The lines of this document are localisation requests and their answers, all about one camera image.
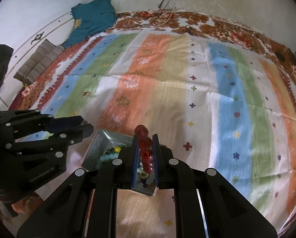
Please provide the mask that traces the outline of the metal jewelry tray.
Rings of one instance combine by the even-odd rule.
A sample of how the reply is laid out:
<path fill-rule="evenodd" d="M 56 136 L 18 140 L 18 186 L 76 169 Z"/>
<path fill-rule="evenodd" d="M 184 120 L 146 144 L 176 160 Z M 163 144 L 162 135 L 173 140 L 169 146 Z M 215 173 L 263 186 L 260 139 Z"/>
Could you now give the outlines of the metal jewelry tray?
<path fill-rule="evenodd" d="M 98 129 L 88 147 L 82 167 L 89 171 L 100 169 L 105 163 L 117 159 L 122 149 L 131 147 L 132 139 L 124 134 Z M 143 195 L 154 196 L 156 183 L 151 148 L 145 153 L 139 152 L 135 174 L 136 182 L 132 190 Z"/>

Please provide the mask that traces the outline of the striped folded cloth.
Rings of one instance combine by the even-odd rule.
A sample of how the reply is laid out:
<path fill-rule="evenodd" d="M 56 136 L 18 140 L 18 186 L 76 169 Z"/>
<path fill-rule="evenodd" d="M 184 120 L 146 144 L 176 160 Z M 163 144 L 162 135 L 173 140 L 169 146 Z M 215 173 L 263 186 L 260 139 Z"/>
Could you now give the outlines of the striped folded cloth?
<path fill-rule="evenodd" d="M 55 46 L 45 39 L 13 77 L 23 85 L 32 84 L 64 50 L 63 45 Z"/>

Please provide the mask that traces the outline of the teal shirt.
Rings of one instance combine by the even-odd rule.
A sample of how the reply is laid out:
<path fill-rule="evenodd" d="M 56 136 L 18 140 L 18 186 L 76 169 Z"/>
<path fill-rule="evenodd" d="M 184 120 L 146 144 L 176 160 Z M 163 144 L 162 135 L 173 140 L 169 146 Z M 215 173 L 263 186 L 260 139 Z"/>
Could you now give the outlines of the teal shirt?
<path fill-rule="evenodd" d="M 115 8 L 111 0 L 93 0 L 89 3 L 78 3 L 71 8 L 74 27 L 68 39 L 63 43 L 64 48 L 78 44 L 86 37 L 101 33 L 117 21 Z"/>

